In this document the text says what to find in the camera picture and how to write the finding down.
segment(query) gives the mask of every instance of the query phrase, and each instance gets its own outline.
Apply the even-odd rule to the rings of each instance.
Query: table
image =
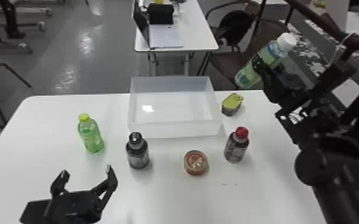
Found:
[[[233,91],[216,93],[218,102]],[[0,223],[18,223],[30,200],[48,198],[63,169],[69,191],[90,189],[106,178],[111,164],[119,181],[99,223],[245,224],[325,223],[310,187],[300,183],[292,144],[273,113],[279,109],[262,91],[238,91],[245,100],[233,117],[223,115],[217,136],[147,139],[151,166],[131,169],[126,160],[129,94],[29,97],[0,135]],[[79,113],[99,124],[106,149],[86,152],[76,131]],[[244,160],[223,156],[227,135],[239,125],[250,130]],[[188,175],[183,156],[203,151],[204,176]]]
[[[203,15],[203,11],[197,0],[187,0],[180,4],[179,16],[174,17],[174,24],[177,24],[182,34],[183,48],[159,48],[150,50],[147,42],[143,38],[138,28],[135,31],[135,51],[139,53],[148,53],[148,60],[151,63],[151,75],[156,76],[157,71],[157,53],[185,53],[184,74],[189,75],[191,54],[196,51],[215,51],[218,45],[213,36],[208,22]]]

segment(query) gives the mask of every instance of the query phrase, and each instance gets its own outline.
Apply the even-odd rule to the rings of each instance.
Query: plastic bottle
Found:
[[[79,115],[78,132],[85,144],[86,149],[91,153],[97,153],[104,148],[99,127],[89,114]]]
[[[126,144],[126,155],[129,165],[135,169],[143,169],[149,164],[147,142],[139,132],[132,132]]]
[[[249,131],[245,127],[238,127],[237,130],[228,137],[224,149],[224,157],[230,163],[235,164],[242,160],[246,148],[249,145],[248,135]]]
[[[297,41],[292,34],[283,33],[277,40],[267,43],[253,58],[261,57],[271,69],[274,69],[296,44]],[[253,58],[235,75],[235,83],[242,89],[249,89],[260,81],[260,75],[252,67]]]

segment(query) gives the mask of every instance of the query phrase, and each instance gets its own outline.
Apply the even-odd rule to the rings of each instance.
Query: black bag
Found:
[[[256,15],[242,10],[232,11],[225,15],[218,26],[216,38],[226,38],[228,46],[236,46],[251,27]]]
[[[174,7],[172,5],[151,3],[147,7],[149,15],[149,24],[173,24],[172,13]]]

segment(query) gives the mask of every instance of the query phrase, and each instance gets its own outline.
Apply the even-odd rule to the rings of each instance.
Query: bottle cap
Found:
[[[247,136],[249,135],[249,131],[246,129],[246,127],[240,126],[235,131],[235,135],[239,139],[246,139]]]
[[[78,118],[80,122],[87,122],[90,119],[89,114],[86,113],[80,114]]]
[[[283,51],[290,51],[296,44],[295,37],[290,33],[283,33],[277,38],[277,43]]]
[[[133,144],[133,145],[137,145],[139,143],[141,143],[143,140],[142,135],[139,132],[132,132],[129,135],[129,143]]]

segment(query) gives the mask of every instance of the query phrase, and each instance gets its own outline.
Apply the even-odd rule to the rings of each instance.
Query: black bottle cap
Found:
[[[138,145],[143,141],[142,135],[139,132],[132,132],[129,135],[129,143],[132,145]]]

